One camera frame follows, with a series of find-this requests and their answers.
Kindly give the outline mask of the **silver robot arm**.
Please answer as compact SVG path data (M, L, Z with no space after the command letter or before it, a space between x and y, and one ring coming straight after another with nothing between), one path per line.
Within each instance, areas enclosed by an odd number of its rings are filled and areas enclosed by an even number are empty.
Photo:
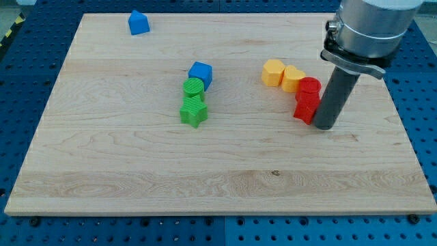
M422 0L342 0L334 18L326 21L320 57L335 65L313 124L332 128L358 78L381 79L399 50Z

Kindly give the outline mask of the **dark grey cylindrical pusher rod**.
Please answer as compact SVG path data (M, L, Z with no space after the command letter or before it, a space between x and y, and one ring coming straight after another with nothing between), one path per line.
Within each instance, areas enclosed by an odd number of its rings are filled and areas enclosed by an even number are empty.
M313 117L316 128L329 130L334 126L359 77L339 67L333 70Z

